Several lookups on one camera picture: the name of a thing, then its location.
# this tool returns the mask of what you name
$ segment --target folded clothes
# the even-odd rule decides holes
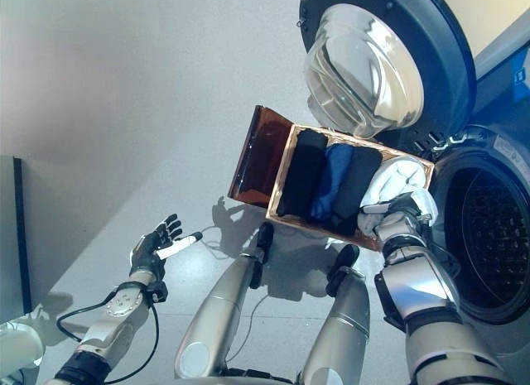
[[[340,183],[348,170],[354,149],[345,143],[334,143],[326,149],[324,170],[311,206],[312,219],[325,221],[330,218],[331,206],[339,193]]]
[[[401,193],[423,188],[425,182],[425,170],[417,159],[395,157],[387,160],[373,175],[361,201],[361,207],[389,201]]]
[[[356,147],[339,192],[331,207],[325,226],[344,236],[351,236],[357,228],[357,213],[372,176],[381,164],[379,151],[370,147]]]
[[[279,216],[293,214],[308,217],[311,199],[322,173],[327,142],[328,138],[324,134],[310,129],[298,134],[277,208]]]

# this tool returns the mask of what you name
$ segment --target cylindrical leg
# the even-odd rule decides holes
[[[215,376],[223,370],[256,262],[255,257],[242,255],[217,281],[176,352],[176,378]]]
[[[301,373],[300,384],[359,383],[369,338],[369,312],[364,277],[349,269]]]

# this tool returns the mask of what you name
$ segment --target black panel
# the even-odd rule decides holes
[[[390,147],[422,155],[422,148],[459,132],[475,102],[475,66],[465,36],[442,0],[301,0],[301,34],[306,49],[315,41],[324,10],[351,3],[382,19],[401,38],[422,77],[425,104],[418,122],[382,132]]]
[[[22,161],[13,159],[15,171],[15,207],[17,211],[18,261],[22,284],[22,303],[24,313],[32,311],[29,269],[27,266],[26,225],[24,223],[24,199],[22,195]]]

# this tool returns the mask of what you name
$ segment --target brown box flap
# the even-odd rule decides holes
[[[256,106],[228,196],[267,208],[292,123]]]

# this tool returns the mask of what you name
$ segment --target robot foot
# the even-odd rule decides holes
[[[325,287],[325,292],[328,296],[335,297],[339,290],[340,283],[345,279],[347,272],[341,270],[343,267],[350,268],[354,265],[357,258],[359,258],[359,247],[352,244],[347,244],[340,251],[339,255],[335,259],[333,267],[328,272],[327,279],[328,285]]]

